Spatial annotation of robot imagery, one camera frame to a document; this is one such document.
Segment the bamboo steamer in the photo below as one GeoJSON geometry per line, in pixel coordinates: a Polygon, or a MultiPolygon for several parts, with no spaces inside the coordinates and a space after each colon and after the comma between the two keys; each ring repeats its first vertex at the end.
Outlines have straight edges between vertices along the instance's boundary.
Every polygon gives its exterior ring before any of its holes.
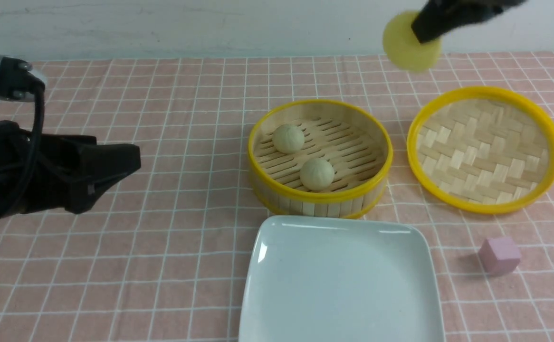
{"type": "Polygon", "coordinates": [[[248,141],[253,191],[275,214],[357,219],[379,201],[392,156],[389,136],[372,115],[333,100],[280,106],[260,119],[248,141]],[[273,146],[272,134],[283,124],[305,134],[299,152],[283,154],[273,146]],[[311,158],[334,167],[334,181],[320,192],[300,181],[299,171],[311,158]]]}

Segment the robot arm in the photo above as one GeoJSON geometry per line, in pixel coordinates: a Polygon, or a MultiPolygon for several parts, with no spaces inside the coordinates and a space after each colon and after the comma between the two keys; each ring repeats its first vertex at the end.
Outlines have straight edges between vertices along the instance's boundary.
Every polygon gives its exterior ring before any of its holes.
{"type": "Polygon", "coordinates": [[[480,24],[526,0],[429,0],[412,23],[421,44],[463,26],[480,24]]]}
{"type": "Polygon", "coordinates": [[[34,102],[31,131],[0,121],[0,218],[64,208],[82,214],[141,167],[140,148],[93,136],[43,134],[45,81],[32,65],[0,56],[0,100],[34,102]]]}

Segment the bamboo steamer lid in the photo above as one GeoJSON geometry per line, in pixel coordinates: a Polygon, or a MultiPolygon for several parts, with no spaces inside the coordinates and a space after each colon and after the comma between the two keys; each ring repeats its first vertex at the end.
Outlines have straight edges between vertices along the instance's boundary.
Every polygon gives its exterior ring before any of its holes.
{"type": "Polygon", "coordinates": [[[499,214],[554,182],[554,124],[530,100],[491,87],[434,100],[412,123],[408,159],[420,183],[457,208],[499,214]]]}

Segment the woven bamboo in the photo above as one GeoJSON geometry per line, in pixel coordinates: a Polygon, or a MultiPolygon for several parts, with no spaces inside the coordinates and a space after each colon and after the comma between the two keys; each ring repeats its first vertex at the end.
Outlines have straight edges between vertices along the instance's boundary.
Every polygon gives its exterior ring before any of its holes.
{"type": "Polygon", "coordinates": [[[416,153],[438,188],[470,203],[520,199],[549,167],[548,140],[537,123],[514,106],[487,99],[436,111],[418,133],[416,153]]]}
{"type": "Polygon", "coordinates": [[[374,186],[362,185],[377,176],[392,153],[385,131],[368,114],[347,104],[321,100],[271,112],[249,143],[251,158],[259,166],[251,173],[256,195],[274,212],[306,216],[355,217],[374,206],[386,182],[374,179],[374,186]],[[283,154],[273,146],[274,130],[285,123],[299,126],[305,134],[301,151],[283,154]],[[300,181],[301,167],[312,158],[328,160],[335,171],[332,184],[320,192],[307,189],[300,181]],[[271,186],[268,179],[290,190],[271,186]],[[307,194],[324,196],[319,199],[307,194]]]}

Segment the white wall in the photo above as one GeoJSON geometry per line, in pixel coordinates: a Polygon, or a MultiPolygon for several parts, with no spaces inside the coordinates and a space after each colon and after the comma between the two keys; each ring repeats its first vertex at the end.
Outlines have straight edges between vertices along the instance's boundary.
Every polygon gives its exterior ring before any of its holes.
{"type": "MultiPolygon", "coordinates": [[[[0,53],[30,60],[377,54],[425,0],[0,0],[0,53]]],[[[554,0],[444,41],[447,52],[554,50],[554,0]]]]}

